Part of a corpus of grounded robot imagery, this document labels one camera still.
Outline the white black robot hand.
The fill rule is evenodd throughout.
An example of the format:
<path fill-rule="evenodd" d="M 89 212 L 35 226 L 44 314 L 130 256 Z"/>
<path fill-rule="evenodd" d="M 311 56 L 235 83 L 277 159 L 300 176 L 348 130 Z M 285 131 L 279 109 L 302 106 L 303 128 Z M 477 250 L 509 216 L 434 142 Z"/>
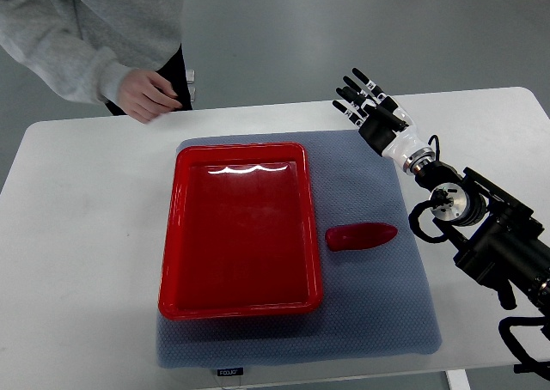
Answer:
<path fill-rule="evenodd" d="M 419 138 L 409 114 L 361 70 L 354 67 L 351 72 L 363 87 L 343 76 L 345 87 L 336 88 L 336 93 L 362 116 L 337 100 L 333 100 L 332 105 L 355 126 L 360 126 L 358 131 L 363 140 L 379 156 L 394 160 L 409 175 L 417 174 L 433 162 L 434 150 Z"/>

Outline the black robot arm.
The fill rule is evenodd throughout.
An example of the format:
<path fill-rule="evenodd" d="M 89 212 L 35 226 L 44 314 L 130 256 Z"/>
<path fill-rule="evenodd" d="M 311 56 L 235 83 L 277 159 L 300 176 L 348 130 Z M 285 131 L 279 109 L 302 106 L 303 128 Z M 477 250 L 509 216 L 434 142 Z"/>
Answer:
<path fill-rule="evenodd" d="M 361 70 L 352 69 L 333 105 L 379 156 L 394 161 L 430 194 L 408 217 L 411 231 L 431 244 L 450 242 L 455 265 L 496 291 L 506 310 L 519 289 L 549 319 L 549 247 L 533 211 L 471 168 L 458 173 L 440 159 L 437 135 L 424 141 L 408 112 Z"/>

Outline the grey sweatshirt sleeve forearm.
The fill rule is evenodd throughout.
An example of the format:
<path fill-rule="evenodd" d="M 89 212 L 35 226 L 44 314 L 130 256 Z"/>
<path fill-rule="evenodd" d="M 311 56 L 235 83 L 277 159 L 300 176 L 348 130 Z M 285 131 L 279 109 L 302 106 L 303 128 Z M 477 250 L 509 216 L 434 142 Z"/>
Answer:
<path fill-rule="evenodd" d="M 131 68 L 105 46 L 82 39 L 75 7 L 1 2 L 1 47 L 60 97 L 75 102 L 116 101 Z"/>

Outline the person's bare hand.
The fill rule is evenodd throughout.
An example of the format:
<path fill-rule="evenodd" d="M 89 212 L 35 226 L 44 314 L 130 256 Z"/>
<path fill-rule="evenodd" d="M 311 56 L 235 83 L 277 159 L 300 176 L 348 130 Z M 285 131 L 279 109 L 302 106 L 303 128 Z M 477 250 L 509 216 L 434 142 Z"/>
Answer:
<path fill-rule="evenodd" d="M 154 71 L 131 70 L 121 81 L 117 106 L 142 124 L 182 108 L 171 83 Z"/>

